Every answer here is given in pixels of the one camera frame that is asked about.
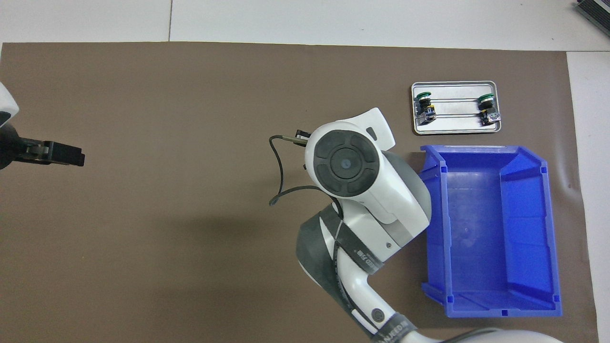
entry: brown work surface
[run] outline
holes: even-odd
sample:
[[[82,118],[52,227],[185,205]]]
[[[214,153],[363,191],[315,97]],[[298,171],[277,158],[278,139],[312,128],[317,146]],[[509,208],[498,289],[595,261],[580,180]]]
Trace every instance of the brown work surface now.
[[[496,134],[417,136],[411,85],[493,80]],[[371,278],[422,333],[523,328],[566,342],[597,329],[563,52],[229,43],[5,44],[0,81],[20,136],[82,147],[85,167],[0,171],[6,342],[367,342],[303,273],[302,191],[270,208],[267,139],[372,107],[418,169],[420,145],[524,145],[549,164],[563,317],[449,319],[427,298],[425,235]],[[287,187],[311,184],[279,142]]]

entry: metal tray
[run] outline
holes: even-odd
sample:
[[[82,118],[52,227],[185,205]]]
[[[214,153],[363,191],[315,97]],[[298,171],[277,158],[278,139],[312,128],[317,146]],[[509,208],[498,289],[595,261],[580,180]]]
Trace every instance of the metal tray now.
[[[415,119],[418,107],[415,97],[422,92],[432,93],[430,98],[437,115],[431,123],[418,125]],[[477,99],[487,93],[495,95],[495,107],[500,112],[498,92],[493,81],[414,83],[411,86],[411,99],[415,132],[420,135],[498,132],[502,127],[501,122],[488,126],[481,124]]]

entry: green ring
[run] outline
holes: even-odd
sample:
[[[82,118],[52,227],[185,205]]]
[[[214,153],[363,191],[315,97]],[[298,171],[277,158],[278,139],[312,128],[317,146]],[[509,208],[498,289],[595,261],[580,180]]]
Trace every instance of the green ring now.
[[[479,96],[479,101],[483,101],[483,100],[489,99],[489,98],[493,98],[493,93],[488,93],[488,94]]]
[[[432,95],[432,93],[430,93],[430,92],[423,92],[423,93],[419,93],[419,94],[416,96],[416,98],[417,98],[417,99],[419,99],[419,98],[422,98],[422,97],[424,97],[424,96],[431,96],[431,95]]]

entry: blue plastic bin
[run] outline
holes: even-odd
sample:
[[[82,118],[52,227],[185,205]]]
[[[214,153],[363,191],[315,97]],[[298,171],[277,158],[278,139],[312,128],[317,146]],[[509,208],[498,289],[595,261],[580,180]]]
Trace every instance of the blue plastic bin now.
[[[426,295],[448,317],[561,316],[547,162],[522,146],[422,150]]]

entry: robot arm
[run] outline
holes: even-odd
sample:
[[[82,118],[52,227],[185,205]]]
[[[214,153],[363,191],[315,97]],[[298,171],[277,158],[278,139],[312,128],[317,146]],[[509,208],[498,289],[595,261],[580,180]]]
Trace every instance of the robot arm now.
[[[309,176],[334,200],[301,225],[296,255],[303,270],[372,342],[440,342],[419,334],[367,282],[431,217],[424,183],[402,158],[387,151],[395,142],[379,109],[325,124],[311,134],[297,133],[297,139],[282,138],[305,146]],[[529,331],[480,329],[446,342],[558,341]]]
[[[9,90],[0,82],[0,128],[19,112],[19,106]]]
[[[0,169],[13,161],[34,164],[85,164],[85,155],[75,146],[61,144],[50,140],[21,138],[8,121],[13,118],[19,107],[0,83]]]

